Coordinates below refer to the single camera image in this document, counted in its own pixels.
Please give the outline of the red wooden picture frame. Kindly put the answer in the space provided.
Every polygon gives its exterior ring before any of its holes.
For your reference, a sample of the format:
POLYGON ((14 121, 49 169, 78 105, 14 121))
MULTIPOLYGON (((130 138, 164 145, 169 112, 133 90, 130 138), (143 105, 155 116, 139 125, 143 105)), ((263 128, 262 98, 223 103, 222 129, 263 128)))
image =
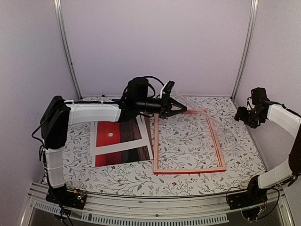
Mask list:
POLYGON ((154 174, 225 172, 226 166, 208 111, 154 120, 154 174))

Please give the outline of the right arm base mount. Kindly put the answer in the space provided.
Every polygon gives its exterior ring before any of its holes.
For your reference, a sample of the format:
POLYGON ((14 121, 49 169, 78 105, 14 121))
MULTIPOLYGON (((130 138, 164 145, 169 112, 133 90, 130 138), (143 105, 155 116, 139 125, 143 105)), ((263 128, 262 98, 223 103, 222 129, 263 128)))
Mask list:
POLYGON ((249 207, 252 205, 257 205, 262 203, 262 207, 256 207, 248 210, 242 211, 242 216, 247 221, 257 221, 259 219, 263 219, 267 217, 269 214, 271 214, 276 206, 278 205, 279 199, 280 199, 280 191, 274 187, 272 188, 265 188, 261 189, 258 185, 258 177, 254 176, 251 178, 250 182, 248 183, 247 189, 244 192, 240 192, 237 194, 228 194, 228 192, 235 187, 230 187, 228 191, 226 192, 226 201, 230 207, 231 210, 241 209, 244 207, 249 207), (267 191, 268 190, 274 190, 277 191, 277 201, 275 205, 271 208, 271 210, 263 215, 262 213, 266 210, 267 207, 267 191))

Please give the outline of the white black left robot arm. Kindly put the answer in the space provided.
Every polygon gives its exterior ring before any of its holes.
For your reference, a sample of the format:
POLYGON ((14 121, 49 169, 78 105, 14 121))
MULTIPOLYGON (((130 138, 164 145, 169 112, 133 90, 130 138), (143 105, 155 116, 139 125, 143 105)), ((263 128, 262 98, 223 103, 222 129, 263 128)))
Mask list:
POLYGON ((170 96, 174 81, 162 85, 160 94, 148 95, 154 87, 149 83, 151 76, 135 77, 130 80, 121 98, 111 101, 73 101, 55 96, 44 112, 39 126, 31 137, 41 142, 41 156, 52 197, 59 204, 66 204, 70 194, 63 176, 63 147, 68 127, 88 122, 127 122, 138 115, 161 119, 181 114, 187 107, 170 96))

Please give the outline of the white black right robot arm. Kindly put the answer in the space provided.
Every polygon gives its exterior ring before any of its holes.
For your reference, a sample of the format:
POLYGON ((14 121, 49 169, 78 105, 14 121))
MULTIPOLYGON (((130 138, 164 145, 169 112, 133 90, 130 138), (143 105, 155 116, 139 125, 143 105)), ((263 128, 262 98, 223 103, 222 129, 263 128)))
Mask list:
POLYGON ((265 88, 254 88, 247 106, 240 106, 234 117, 246 126, 256 129, 264 123, 267 128, 253 132, 259 147, 266 150, 269 160, 267 172, 254 176, 243 195, 247 205, 254 205, 261 192, 276 185, 293 184, 301 175, 301 116, 276 101, 268 99, 265 88))

